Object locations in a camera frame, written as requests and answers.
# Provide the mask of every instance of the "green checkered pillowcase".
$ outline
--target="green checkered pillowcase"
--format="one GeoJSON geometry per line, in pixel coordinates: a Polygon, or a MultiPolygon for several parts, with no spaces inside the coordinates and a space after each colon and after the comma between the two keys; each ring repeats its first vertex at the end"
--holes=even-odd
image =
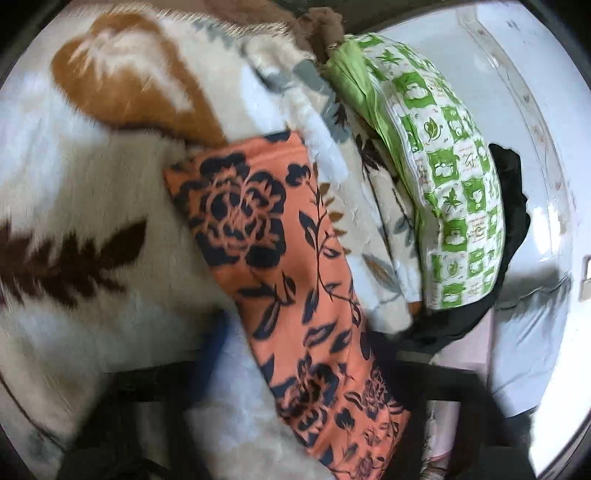
{"type": "Polygon", "coordinates": [[[378,35],[355,40],[379,105],[374,126],[389,137],[417,207],[426,305],[480,300],[494,285],[505,240],[501,188],[485,141],[429,59],[378,35]],[[385,124],[393,128],[379,127],[385,124]]]}

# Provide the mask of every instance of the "green patterned fabric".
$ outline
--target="green patterned fabric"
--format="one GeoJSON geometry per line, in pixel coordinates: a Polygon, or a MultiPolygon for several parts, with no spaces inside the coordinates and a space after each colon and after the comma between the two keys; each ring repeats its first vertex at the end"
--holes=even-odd
{"type": "Polygon", "coordinates": [[[325,72],[380,134],[413,198],[426,306],[480,300],[496,280],[505,222],[494,162],[462,101],[429,59],[380,35],[351,37],[325,72]]]}

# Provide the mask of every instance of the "orange floral fabric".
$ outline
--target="orange floral fabric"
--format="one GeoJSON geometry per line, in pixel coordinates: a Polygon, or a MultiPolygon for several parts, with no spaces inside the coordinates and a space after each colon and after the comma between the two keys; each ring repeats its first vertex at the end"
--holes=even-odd
{"type": "Polygon", "coordinates": [[[410,414],[374,361],[299,136],[248,140],[164,175],[238,305],[278,414],[339,480],[380,478],[410,414]]]}

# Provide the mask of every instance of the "brown fur patch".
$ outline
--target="brown fur patch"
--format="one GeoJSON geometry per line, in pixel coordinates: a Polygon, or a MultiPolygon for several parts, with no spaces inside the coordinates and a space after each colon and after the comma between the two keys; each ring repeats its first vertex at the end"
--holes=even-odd
{"type": "Polygon", "coordinates": [[[51,69],[56,83],[82,112],[112,128],[150,125],[175,137],[199,142],[207,147],[227,144],[221,126],[196,79],[178,56],[175,44],[159,26],[141,14],[106,14],[99,17],[84,37],[67,42],[53,57],[51,69]],[[109,75],[97,78],[97,65],[91,61],[85,70],[89,51],[73,58],[77,48],[101,32],[149,32],[157,38],[168,62],[167,74],[175,79],[190,99],[192,109],[178,111],[170,98],[154,82],[140,78],[133,65],[123,65],[109,75]]]}

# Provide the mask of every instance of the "black garment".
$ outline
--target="black garment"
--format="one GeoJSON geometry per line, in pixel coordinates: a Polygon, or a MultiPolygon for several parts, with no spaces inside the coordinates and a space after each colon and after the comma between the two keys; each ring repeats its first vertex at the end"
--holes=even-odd
{"type": "Polygon", "coordinates": [[[515,444],[525,453],[528,453],[531,447],[531,418],[534,413],[535,408],[531,408],[505,419],[507,431],[515,444]]]}
{"type": "Polygon", "coordinates": [[[499,407],[475,373],[396,360],[392,364],[382,370],[386,383],[390,388],[392,378],[403,380],[413,409],[382,480],[419,479],[428,400],[460,402],[446,480],[535,479],[527,452],[505,430],[499,407]]]}
{"type": "Polygon", "coordinates": [[[527,197],[522,192],[519,155],[495,144],[490,144],[489,147],[499,175],[505,211],[505,248],[495,285],[492,291],[479,301],[454,309],[432,312],[429,316],[424,314],[396,340],[395,345],[383,336],[382,341],[389,345],[389,355],[392,354],[393,347],[401,351],[435,355],[454,340],[463,338],[478,325],[499,298],[509,262],[525,240],[530,227],[530,216],[525,209],[527,197]]]}
{"type": "Polygon", "coordinates": [[[213,480],[194,444],[184,412],[203,399],[228,334],[217,312],[196,362],[181,362],[113,375],[100,402],[64,456],[56,480],[213,480]],[[144,458],[138,403],[162,405],[168,463],[144,458]]]}

